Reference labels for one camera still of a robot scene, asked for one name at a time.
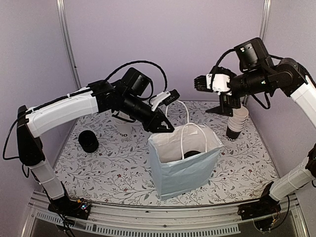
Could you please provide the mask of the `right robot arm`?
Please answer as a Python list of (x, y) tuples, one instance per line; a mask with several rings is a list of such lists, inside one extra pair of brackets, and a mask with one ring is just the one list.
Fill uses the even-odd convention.
[(245, 51), (236, 48), (248, 72), (233, 79), (233, 94), (276, 93), (276, 108), (267, 114), (251, 107), (250, 114), (264, 137), (268, 151), (280, 169), (291, 170), (281, 178), (269, 171), (271, 163), (259, 159), (261, 147), (249, 133), (224, 152), (235, 153), (233, 168), (220, 164), (214, 175), (224, 186), (239, 183), (236, 191), (227, 191), (225, 197), (257, 198), (255, 211), (266, 215), (275, 203), (295, 193), (302, 205), (315, 201), (316, 195), (309, 183), (316, 178), (315, 149), (309, 149), (316, 124), (316, 88), (304, 69), (292, 58), (284, 58), (274, 65), (260, 38), (247, 41)]

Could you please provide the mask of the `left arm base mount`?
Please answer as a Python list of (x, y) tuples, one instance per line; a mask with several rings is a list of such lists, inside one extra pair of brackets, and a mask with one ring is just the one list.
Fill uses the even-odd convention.
[(48, 210), (60, 215), (87, 220), (91, 211), (91, 202), (80, 198), (71, 200), (67, 196), (50, 200)]

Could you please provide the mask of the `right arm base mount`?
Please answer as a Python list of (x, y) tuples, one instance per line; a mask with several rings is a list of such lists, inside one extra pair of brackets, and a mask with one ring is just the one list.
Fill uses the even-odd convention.
[(255, 202), (239, 205), (237, 214), (242, 220), (248, 220), (277, 213), (279, 211), (281, 211), (281, 206), (278, 201), (273, 199), (260, 199)]

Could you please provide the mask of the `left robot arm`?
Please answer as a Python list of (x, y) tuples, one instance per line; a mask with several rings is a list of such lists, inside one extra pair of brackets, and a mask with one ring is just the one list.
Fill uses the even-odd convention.
[(147, 86), (153, 86), (153, 81), (132, 67), (133, 64), (140, 63), (140, 60), (125, 63), (105, 79), (89, 83), (76, 92), (36, 107), (28, 109), (21, 106), (18, 109), (17, 119), (11, 126), (16, 128), (16, 159), (31, 170), (62, 214), (70, 214), (74, 208), (73, 203), (67, 199), (61, 181), (45, 160), (41, 135), (80, 117), (108, 110), (122, 112), (132, 120), (141, 122), (147, 132), (174, 131), (174, 127), (159, 107), (171, 104), (179, 98), (179, 94), (176, 90), (164, 89), (157, 95), (143, 98), (141, 95)]

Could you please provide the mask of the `light blue paper bag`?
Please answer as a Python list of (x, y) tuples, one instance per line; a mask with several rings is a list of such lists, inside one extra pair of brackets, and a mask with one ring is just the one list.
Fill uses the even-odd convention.
[[(223, 147), (210, 127), (189, 120), (172, 133), (152, 134), (148, 145), (152, 179), (161, 200), (207, 184)], [(188, 151), (200, 154), (184, 159)]]

